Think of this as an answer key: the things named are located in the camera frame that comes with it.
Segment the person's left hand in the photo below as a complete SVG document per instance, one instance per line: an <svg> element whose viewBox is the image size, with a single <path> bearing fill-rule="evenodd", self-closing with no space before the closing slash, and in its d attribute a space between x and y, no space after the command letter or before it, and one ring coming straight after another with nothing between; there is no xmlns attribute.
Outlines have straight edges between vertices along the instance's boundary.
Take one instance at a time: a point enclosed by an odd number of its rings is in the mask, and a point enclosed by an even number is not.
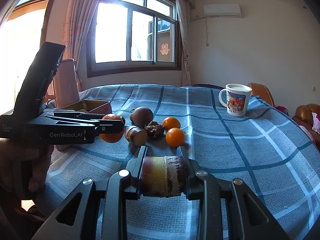
<svg viewBox="0 0 320 240"><path fill-rule="evenodd" d="M1 139L1 188L21 200L35 199L44 187L53 145Z"/></svg>

